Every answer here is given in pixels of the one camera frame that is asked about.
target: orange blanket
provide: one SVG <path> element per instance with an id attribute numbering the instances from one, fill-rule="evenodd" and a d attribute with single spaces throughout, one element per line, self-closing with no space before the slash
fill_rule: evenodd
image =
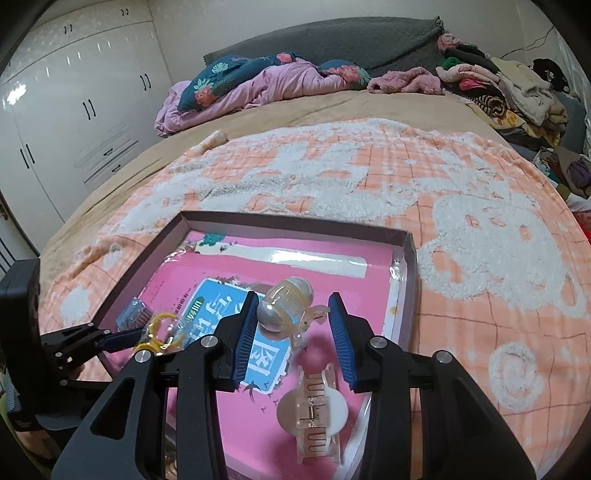
<path id="1" fill-rule="evenodd" d="M 414 351 L 453 352 L 540 475 L 558 459 L 591 400 L 591 247 L 534 166 L 474 134 L 424 132 L 384 119 L 224 141 L 215 133 L 131 196 L 52 283 L 41 311 L 44 332 L 89 322 L 181 210 L 401 228 L 413 234 L 422 280 Z M 89 380 L 105 375 L 100 364 L 85 371 Z"/>

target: wall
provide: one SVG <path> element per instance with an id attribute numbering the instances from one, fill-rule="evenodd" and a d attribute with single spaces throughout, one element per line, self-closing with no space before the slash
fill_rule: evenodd
<path id="1" fill-rule="evenodd" d="M 530 43 L 524 42 L 516 1 L 150 0 L 150 8 L 171 77 L 179 82 L 195 77 L 204 67 L 206 53 L 238 41 L 302 23 L 364 15 L 439 15 L 449 31 L 500 56 Z M 527 61 L 523 52 L 511 58 Z"/>
<path id="2" fill-rule="evenodd" d="M 543 37 L 548 33 L 548 30 L 552 27 L 552 23 L 548 20 L 542 10 L 531 2 L 531 0 L 515 0 L 517 7 L 517 14 L 521 21 L 521 29 L 524 36 L 524 45 L 530 45 L 534 40 Z M 535 45 L 541 45 L 539 48 L 535 48 L 525 53 L 527 63 L 531 64 L 534 59 L 552 59 L 564 71 L 564 62 L 560 49 L 558 48 L 558 38 L 556 29 L 552 30 L 546 39 L 546 42 L 542 45 L 543 40 L 535 43 Z"/>

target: pink towel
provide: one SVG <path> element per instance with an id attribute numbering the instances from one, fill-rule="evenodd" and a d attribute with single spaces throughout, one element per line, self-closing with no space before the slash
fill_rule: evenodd
<path id="1" fill-rule="evenodd" d="M 423 67 L 415 67 L 407 72 L 388 72 L 371 79 L 369 93 L 426 93 L 443 95 L 441 80 Z"/>
<path id="2" fill-rule="evenodd" d="M 485 87 L 484 82 L 480 82 L 480 81 L 474 80 L 474 79 L 462 79 L 462 81 L 460 82 L 460 90 L 462 92 L 465 92 L 466 90 L 470 90 L 473 88 L 484 88 L 484 87 Z"/>
<path id="3" fill-rule="evenodd" d="M 339 75 L 323 77 L 309 61 L 297 59 L 295 63 L 267 67 L 201 112 L 179 112 L 178 101 L 189 83 L 186 80 L 171 87 L 154 121 L 158 135 L 180 132 L 246 108 L 302 96 L 340 92 L 348 88 L 347 81 Z"/>

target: metal screw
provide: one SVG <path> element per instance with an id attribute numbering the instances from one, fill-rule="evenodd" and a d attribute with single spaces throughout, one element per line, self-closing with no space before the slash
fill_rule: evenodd
<path id="1" fill-rule="evenodd" d="M 384 337 L 375 336 L 369 341 L 369 344 L 374 348 L 384 348 L 388 341 Z"/>
<path id="2" fill-rule="evenodd" d="M 218 342 L 219 340 L 215 335 L 206 335 L 201 339 L 201 345 L 203 345 L 205 348 L 216 346 Z"/>
<path id="3" fill-rule="evenodd" d="M 451 353 L 446 352 L 445 350 L 439 350 L 437 352 L 437 355 L 435 355 L 435 358 L 438 362 L 441 362 L 442 364 L 448 364 L 453 359 Z"/>
<path id="4" fill-rule="evenodd" d="M 150 352 L 149 350 L 140 350 L 134 355 L 134 358 L 136 362 L 138 362 L 139 364 L 143 364 L 144 362 L 150 360 L 151 356 L 152 352 Z"/>

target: pink blanket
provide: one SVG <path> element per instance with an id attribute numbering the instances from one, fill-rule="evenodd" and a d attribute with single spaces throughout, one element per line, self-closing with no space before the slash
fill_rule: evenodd
<path id="1" fill-rule="evenodd" d="M 238 110 L 302 96 L 340 92 L 348 88 L 347 81 L 339 75 L 323 77 L 315 65 L 298 59 L 295 63 L 266 68 L 252 80 L 239 85 L 201 112 L 179 112 L 178 101 L 189 83 L 189 80 L 185 80 L 174 84 L 158 112 L 154 128 L 161 137 Z"/>

